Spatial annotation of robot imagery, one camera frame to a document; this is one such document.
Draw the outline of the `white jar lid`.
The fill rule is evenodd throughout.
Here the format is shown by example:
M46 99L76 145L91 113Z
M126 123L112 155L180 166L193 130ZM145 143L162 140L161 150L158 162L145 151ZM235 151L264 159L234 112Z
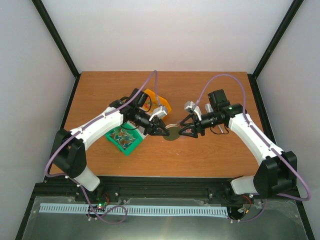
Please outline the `white jar lid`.
M169 124L166 126L166 130L169 132L168 136L163 136L166 141L175 141L180 137L180 126L178 124Z

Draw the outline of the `metal front plate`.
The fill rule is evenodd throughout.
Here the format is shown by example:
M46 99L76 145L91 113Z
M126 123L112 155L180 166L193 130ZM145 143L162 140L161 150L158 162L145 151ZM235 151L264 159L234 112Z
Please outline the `metal front plate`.
M107 215L41 212L41 204L74 205L72 198L38 197L21 240L312 240L313 233L291 200L257 200L242 221L214 216Z

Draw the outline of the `right black frame post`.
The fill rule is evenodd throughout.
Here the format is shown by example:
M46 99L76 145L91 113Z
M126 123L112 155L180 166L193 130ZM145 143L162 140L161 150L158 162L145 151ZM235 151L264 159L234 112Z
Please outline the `right black frame post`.
M263 71L264 67L266 66L267 62L269 61L272 53L276 49L278 43L284 36L286 30L290 26L292 20L294 19L295 15L297 14L298 10L300 9L301 5L303 4L304 0L293 0L290 4L287 12L285 13L282 21L280 22L277 30L275 31L273 37L271 38L267 48L265 49L261 59L259 60L257 66L255 67L252 77L257 80L261 72Z

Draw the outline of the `green candy bin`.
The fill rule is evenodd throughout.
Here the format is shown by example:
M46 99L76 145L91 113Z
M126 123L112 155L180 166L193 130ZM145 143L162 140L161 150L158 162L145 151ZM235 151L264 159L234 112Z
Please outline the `green candy bin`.
M131 122L123 123L109 130L104 136L125 156L129 156L144 139L138 127Z

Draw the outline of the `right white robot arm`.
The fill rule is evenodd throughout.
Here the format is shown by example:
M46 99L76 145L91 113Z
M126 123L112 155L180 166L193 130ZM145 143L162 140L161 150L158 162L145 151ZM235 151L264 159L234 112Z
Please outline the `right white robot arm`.
M204 136L206 129L224 125L227 131L234 132L242 140L257 161L258 170L255 175L231 180L233 193L269 198L296 187L297 177L293 173L297 169L296 155L276 146L257 127L241 104L230 104L224 90L210 92L208 98L206 114L202 114L193 101L185 103L188 116L181 121L182 129L178 133L197 138Z

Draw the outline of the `white candy bin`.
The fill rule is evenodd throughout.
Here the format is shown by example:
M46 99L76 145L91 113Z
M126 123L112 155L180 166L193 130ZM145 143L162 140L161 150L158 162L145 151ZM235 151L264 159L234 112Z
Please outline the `white candy bin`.
M143 140L148 136L144 134L145 129L142 126L138 126L132 121L127 121L123 126L129 132L139 135Z

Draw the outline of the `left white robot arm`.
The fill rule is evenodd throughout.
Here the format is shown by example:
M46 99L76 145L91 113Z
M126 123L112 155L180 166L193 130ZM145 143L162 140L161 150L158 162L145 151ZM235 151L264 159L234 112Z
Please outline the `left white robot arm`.
M145 135L169 136L163 122L168 108L160 104L148 114L142 109L148 95L134 89L130 96L113 101L102 113L89 122L72 130L60 129L54 139L49 162L56 165L64 176L86 189L92 201L103 198L104 188L100 179L87 165L86 151L110 130L130 121L144 129Z

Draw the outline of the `orange candy bin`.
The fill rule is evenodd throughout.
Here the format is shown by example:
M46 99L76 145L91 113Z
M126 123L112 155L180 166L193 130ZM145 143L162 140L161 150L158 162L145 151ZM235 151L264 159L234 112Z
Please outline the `orange candy bin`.
M172 108L171 108L169 102L165 98L163 98L161 96L156 97L156 93L148 88L145 89L143 92L145 94L147 94L148 97L147 97L146 101L144 102L142 109L144 111L146 111L149 115L151 115L151 113L156 108L158 108L160 105L166 107L168 113L170 113L172 111Z

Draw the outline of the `black aluminium rail base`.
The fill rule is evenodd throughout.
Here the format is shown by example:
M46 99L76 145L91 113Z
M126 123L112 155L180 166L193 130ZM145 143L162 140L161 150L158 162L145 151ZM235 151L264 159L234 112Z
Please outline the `black aluminium rail base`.
M94 191L82 191L76 183L63 176L45 178L37 183L31 194L35 197L74 197L91 203L119 203L131 198L142 199L194 199L209 204L236 206L253 202L255 193L236 195L232 192L229 178L194 177L124 177L100 176L100 185Z

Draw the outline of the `black frame post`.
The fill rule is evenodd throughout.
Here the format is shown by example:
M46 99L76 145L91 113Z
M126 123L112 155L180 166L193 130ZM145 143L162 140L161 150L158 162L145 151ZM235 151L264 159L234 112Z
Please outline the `black frame post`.
M263 71L264 67L266 66L267 62L269 61L272 53L276 49L278 43L284 36L286 30L290 26L292 20L294 19L295 15L297 14L298 10L300 9L301 5L303 4L304 0L293 0L290 4L287 12L285 13L282 21L280 22L277 30L275 31L273 37L271 38L267 48L265 49L261 59L259 60L257 66L255 67L252 77L257 80L261 72Z
M66 62L69 70L71 71L72 75L76 78L80 75L77 67L74 64L55 24L53 23L45 5L43 4L42 0L32 0L32 3L37 10L39 16L41 17L44 25L46 26L48 32L50 33L53 41L55 42L58 50L60 51L64 61Z

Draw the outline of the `left black frame post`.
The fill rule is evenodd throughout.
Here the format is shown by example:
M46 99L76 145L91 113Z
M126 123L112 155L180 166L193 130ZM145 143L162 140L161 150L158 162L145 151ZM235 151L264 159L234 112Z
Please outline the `left black frame post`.
M64 61L66 62L69 70L71 71L72 75L76 78L80 75L77 67L74 64L55 24L53 23L45 5L43 4L42 0L32 0L32 3L37 10L39 16L41 17L44 25L46 26L48 32L50 33L53 41L55 42L58 50L60 51Z

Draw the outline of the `metal scoop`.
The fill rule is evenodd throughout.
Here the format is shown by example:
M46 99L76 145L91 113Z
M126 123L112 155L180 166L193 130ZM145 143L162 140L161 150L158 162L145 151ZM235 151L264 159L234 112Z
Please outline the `metal scoop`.
M208 114L211 118L213 118L215 115L214 115L214 110L213 110L213 107L211 106L211 104L210 104L210 103L206 103L206 104L204 105L204 107L205 107L205 110L206 110L207 114ZM226 135L226 134L229 133L227 129L223 130L221 124L216 124L216 125L214 125L214 126L211 126L211 127L210 127L210 131L211 131L213 134L215 134L215 135Z

